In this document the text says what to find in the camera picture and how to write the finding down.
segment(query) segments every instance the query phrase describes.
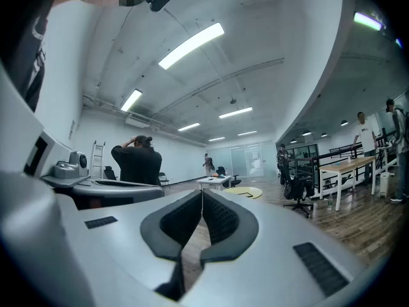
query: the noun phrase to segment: bottle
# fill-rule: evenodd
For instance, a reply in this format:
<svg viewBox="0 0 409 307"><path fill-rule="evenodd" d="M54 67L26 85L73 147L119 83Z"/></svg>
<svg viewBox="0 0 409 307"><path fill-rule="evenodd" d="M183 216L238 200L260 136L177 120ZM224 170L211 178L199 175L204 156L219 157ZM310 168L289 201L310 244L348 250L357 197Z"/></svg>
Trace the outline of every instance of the bottle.
<svg viewBox="0 0 409 307"><path fill-rule="evenodd" d="M327 207L328 210L332 210L332 201L333 201L332 193L330 193L330 196L329 196L329 199L328 199L328 207Z"/></svg>

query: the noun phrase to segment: fluorescent light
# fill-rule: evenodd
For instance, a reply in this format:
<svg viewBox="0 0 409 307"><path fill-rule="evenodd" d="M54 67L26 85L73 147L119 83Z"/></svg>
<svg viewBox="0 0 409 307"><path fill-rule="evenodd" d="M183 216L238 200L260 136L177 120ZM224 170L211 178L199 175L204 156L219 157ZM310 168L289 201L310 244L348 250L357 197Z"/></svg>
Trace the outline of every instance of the fluorescent light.
<svg viewBox="0 0 409 307"><path fill-rule="evenodd" d="M159 66L163 67L164 69L168 69L179 59L182 59L184 56L186 56L189 52L200 47L202 44L209 42L214 38L217 38L222 34L224 34L224 31L220 23L214 24L209 28L204 29L202 32L199 32L198 34L192 36L187 41L184 41L181 45L179 45L179 47L168 54L164 59L160 61Z"/></svg>
<svg viewBox="0 0 409 307"><path fill-rule="evenodd" d="M142 95L142 92L140 92L139 90L135 90L134 92L132 92L132 94L130 95L130 97L128 98L127 101L125 101L125 103L123 104L121 110L122 111L128 111L129 108L131 108L131 106L134 104L134 102Z"/></svg>
<svg viewBox="0 0 409 307"><path fill-rule="evenodd" d="M254 130L254 131L252 131L252 132L246 132L246 133L237 134L237 136L245 136L245 135L252 134L252 133L256 133L256 132L257 132L257 131Z"/></svg>
<svg viewBox="0 0 409 307"><path fill-rule="evenodd" d="M178 131L183 131L183 130L189 130L189 129L191 129L192 127L196 127L196 126L199 126L200 124L199 123L195 123L195 124L192 124L192 125L189 125L189 126L186 126L186 127L182 127L181 129L178 129Z"/></svg>
<svg viewBox="0 0 409 307"><path fill-rule="evenodd" d="M252 111L253 108L249 107L249 108L245 108L245 109L241 109L241 110L237 110L237 111L233 111L232 113L228 113L228 114L224 114L224 115L220 115L220 118L226 118L226 117L230 117L233 115L237 115L237 114L241 114L241 113L246 113L247 111Z"/></svg>
<svg viewBox="0 0 409 307"><path fill-rule="evenodd" d="M357 23L361 23L363 25L369 26L377 31L379 31L382 28L382 24L377 22L376 20L369 18L368 16L365 16L361 13L355 13L355 16L353 17L354 21Z"/></svg>
<svg viewBox="0 0 409 307"><path fill-rule="evenodd" d="M217 141L217 140L223 140L224 138L217 138L217 139L211 139L209 141Z"/></svg>

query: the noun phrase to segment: ladder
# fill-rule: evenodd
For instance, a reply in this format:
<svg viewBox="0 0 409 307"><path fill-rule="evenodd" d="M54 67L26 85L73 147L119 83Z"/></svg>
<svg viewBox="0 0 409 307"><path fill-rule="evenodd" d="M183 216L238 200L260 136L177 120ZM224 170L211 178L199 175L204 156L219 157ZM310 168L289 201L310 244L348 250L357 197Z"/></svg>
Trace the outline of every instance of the ladder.
<svg viewBox="0 0 409 307"><path fill-rule="evenodd" d="M102 146L97 145L96 140L92 148L92 160L91 160L91 177L103 178L104 177L104 152L105 142Z"/></svg>

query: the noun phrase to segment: trash can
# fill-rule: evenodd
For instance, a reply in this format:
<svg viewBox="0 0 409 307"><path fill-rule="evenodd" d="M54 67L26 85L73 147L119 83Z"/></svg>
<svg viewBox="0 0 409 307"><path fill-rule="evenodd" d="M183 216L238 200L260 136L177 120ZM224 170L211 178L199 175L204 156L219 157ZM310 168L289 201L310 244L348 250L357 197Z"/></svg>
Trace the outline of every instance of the trash can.
<svg viewBox="0 0 409 307"><path fill-rule="evenodd" d="M389 189L389 178L390 178L390 173L385 172L381 174L381 187L380 187L380 192L379 196L387 197L388 196L388 189Z"/></svg>

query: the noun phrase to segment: office chair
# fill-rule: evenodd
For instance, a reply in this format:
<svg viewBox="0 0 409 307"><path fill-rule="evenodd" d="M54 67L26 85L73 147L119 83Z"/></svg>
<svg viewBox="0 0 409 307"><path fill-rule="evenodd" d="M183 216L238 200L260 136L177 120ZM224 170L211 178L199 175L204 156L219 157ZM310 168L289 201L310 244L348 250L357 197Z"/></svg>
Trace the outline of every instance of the office chair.
<svg viewBox="0 0 409 307"><path fill-rule="evenodd" d="M112 167L105 166L104 173L108 180L116 180L115 173L112 170Z"/></svg>
<svg viewBox="0 0 409 307"><path fill-rule="evenodd" d="M314 186L308 181L311 178L297 178L295 177L293 180L289 175L288 165L283 165L281 171L284 173L286 187L284 189L284 197L287 200L293 199L296 200L297 203L291 203L289 205L283 205L283 207L293 207L293 210L300 209L305 213L305 218L309 218L309 211L306 210L304 207L309 207L310 210L314 208L314 204L310 203L301 203L301 199L305 201L303 198L304 189L307 190L307 196L314 195Z"/></svg>
<svg viewBox="0 0 409 307"><path fill-rule="evenodd" d="M162 173L162 172L159 173L159 181L160 181L160 185L161 185L161 186L162 186L162 183L163 183L163 182L165 183L165 186L166 186L166 182L167 182L167 186L168 186L168 187L171 187L170 184L169 184L169 180L167 179L165 173Z"/></svg>
<svg viewBox="0 0 409 307"><path fill-rule="evenodd" d="M224 176L226 176L226 170L225 170L224 167L222 167L222 166L219 166L219 167L217 168L216 173L217 173L218 175L224 175ZM235 177L235 179L232 180L232 181L230 181L231 187L236 187L236 185L240 184L242 180L238 180L238 179L237 179L237 176L238 176L238 175L233 175L233 176ZM224 187L229 187L229 182L224 182L224 183L223 183L223 186L224 186Z"/></svg>

